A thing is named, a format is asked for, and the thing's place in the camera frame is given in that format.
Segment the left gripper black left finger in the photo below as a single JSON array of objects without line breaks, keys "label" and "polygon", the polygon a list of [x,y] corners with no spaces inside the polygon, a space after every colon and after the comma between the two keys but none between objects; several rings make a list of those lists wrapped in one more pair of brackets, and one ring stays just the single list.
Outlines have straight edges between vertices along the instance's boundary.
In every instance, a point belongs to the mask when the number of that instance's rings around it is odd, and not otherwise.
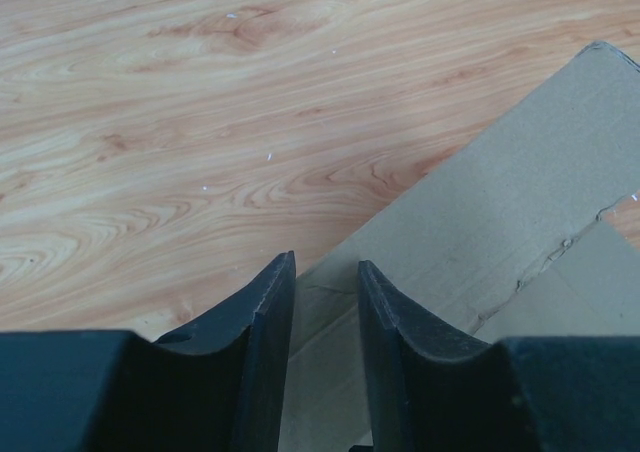
[{"label": "left gripper black left finger", "polygon": [[274,451],[295,299],[292,253],[207,312],[128,330],[5,332],[5,451]]}]

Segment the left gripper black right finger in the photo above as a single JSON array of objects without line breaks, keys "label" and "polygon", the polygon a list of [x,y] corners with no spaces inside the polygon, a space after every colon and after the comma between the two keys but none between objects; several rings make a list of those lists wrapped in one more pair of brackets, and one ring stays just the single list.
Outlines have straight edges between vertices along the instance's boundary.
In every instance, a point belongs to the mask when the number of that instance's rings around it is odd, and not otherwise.
[{"label": "left gripper black right finger", "polygon": [[371,261],[358,315],[376,451],[635,451],[634,336],[489,344],[399,291]]}]

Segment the brown cardboard box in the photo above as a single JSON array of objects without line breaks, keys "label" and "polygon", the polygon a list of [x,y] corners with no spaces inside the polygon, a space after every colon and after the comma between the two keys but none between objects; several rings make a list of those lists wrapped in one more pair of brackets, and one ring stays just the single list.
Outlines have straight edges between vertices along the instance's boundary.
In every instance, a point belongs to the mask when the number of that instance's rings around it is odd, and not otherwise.
[{"label": "brown cardboard box", "polygon": [[637,334],[639,252],[606,216],[638,196],[639,66],[595,42],[299,276],[280,449],[370,435],[362,260],[486,341]]}]

